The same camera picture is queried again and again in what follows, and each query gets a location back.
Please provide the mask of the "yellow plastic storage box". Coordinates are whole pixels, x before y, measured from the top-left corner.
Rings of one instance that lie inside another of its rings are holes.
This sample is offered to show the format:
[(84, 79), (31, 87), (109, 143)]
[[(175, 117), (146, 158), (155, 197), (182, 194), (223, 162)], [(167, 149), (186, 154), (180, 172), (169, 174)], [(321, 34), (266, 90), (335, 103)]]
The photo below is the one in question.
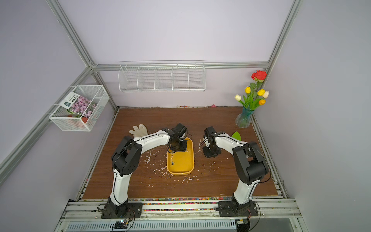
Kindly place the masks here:
[(193, 141), (187, 140), (185, 151), (167, 153), (167, 170), (174, 176), (190, 174), (195, 167)]

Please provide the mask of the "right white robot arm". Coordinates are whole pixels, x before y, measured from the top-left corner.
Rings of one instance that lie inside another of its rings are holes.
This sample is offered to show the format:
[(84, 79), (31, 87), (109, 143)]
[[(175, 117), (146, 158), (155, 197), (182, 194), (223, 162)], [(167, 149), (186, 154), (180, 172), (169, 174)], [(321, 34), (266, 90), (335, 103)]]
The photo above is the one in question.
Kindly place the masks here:
[(233, 156), (239, 183), (232, 202), (237, 206), (249, 204), (257, 184), (270, 172), (258, 144), (239, 141), (226, 133), (215, 131), (213, 127), (204, 130), (202, 144), (207, 158), (220, 155), (222, 150)]

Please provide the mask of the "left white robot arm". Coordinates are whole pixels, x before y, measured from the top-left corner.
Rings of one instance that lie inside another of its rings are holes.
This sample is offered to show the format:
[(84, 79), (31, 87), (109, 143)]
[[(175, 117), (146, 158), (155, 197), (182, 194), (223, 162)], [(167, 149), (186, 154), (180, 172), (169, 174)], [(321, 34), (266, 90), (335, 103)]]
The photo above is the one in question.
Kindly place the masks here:
[(108, 202), (119, 207), (128, 201), (130, 177), (137, 169), (143, 153), (160, 146), (167, 146), (167, 152), (171, 154), (185, 153), (188, 141), (188, 129), (181, 123), (172, 129), (163, 128), (142, 137), (125, 136), (112, 155), (114, 181)]

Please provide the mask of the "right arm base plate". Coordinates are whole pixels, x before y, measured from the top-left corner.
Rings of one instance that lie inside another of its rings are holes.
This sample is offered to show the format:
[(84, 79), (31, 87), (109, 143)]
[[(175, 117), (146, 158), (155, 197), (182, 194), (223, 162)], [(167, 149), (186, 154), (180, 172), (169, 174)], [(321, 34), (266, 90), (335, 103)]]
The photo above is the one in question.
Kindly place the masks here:
[(254, 217), (259, 215), (258, 207), (254, 201), (240, 205), (236, 200), (218, 202), (215, 209), (220, 217)]

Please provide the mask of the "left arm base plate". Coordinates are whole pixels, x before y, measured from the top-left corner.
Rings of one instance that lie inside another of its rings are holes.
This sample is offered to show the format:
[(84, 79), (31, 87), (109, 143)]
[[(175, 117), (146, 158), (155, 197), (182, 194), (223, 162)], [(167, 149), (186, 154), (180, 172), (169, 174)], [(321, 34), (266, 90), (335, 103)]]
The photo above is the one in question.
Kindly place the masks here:
[(140, 218), (142, 209), (142, 203), (124, 203), (120, 206), (116, 206), (114, 203), (110, 202), (104, 207), (101, 218)]

